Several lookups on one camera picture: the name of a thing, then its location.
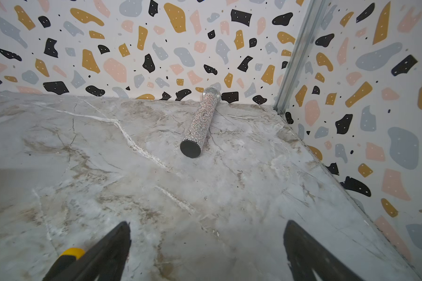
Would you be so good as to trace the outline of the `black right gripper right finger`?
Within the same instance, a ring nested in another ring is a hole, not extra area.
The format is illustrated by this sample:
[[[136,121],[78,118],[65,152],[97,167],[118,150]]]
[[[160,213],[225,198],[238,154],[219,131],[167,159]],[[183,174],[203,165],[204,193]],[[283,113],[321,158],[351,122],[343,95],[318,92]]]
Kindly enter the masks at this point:
[[[283,244],[295,281],[315,281],[318,277],[323,281],[361,280],[293,220],[287,222]]]

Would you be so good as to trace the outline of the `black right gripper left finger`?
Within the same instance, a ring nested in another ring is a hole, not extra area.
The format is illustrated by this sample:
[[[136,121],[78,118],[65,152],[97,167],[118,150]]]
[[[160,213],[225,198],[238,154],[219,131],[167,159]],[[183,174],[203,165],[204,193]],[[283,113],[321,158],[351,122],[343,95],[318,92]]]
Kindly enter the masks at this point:
[[[131,247],[130,232],[128,222],[119,223],[53,281],[119,281]]]

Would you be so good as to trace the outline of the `black yellow handled screwdriver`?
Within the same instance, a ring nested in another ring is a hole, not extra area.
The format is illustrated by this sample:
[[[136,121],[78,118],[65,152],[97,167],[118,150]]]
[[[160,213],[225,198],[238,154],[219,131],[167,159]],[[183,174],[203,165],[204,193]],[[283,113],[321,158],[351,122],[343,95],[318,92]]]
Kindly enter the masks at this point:
[[[57,275],[67,269],[71,264],[75,263],[78,259],[80,259],[85,253],[85,250],[81,248],[67,249],[61,254],[60,257],[57,258],[55,263],[51,266],[51,268],[42,280],[51,281]]]

